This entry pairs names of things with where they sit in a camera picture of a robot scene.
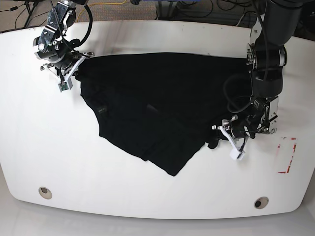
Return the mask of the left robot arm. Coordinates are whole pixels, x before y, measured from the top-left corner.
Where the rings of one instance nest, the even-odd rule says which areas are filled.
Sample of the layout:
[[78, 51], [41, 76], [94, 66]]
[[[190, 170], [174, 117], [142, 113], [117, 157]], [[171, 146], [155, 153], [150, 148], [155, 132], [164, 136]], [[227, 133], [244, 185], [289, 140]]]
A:
[[285, 44], [294, 35], [306, 0], [268, 0], [263, 13], [253, 2], [257, 21], [251, 29], [247, 45], [247, 66], [251, 79], [251, 94], [233, 96], [228, 92], [232, 82], [240, 75], [229, 77], [223, 84], [227, 109], [231, 119], [223, 119], [214, 125], [215, 137], [208, 148], [215, 149], [220, 140], [229, 141], [236, 159], [244, 154], [249, 138], [257, 134], [274, 134], [277, 131], [279, 94], [283, 90], [283, 68], [287, 64]]

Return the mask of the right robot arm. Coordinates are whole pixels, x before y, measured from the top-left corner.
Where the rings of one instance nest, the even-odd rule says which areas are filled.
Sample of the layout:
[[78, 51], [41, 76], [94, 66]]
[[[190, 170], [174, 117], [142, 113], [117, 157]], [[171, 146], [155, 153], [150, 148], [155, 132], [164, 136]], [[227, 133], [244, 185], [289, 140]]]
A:
[[[35, 55], [38, 59], [48, 61], [41, 66], [42, 70], [48, 70], [60, 81], [66, 84], [72, 74], [86, 58], [93, 53], [81, 53], [77, 50], [90, 36], [93, 26], [93, 16], [88, 7], [87, 0], [60, 0], [56, 4], [49, 1], [51, 10], [47, 16], [47, 24], [39, 37], [34, 39], [33, 47], [36, 48]], [[83, 39], [67, 40], [66, 33], [76, 20], [76, 6], [83, 6], [89, 16], [87, 32]]]

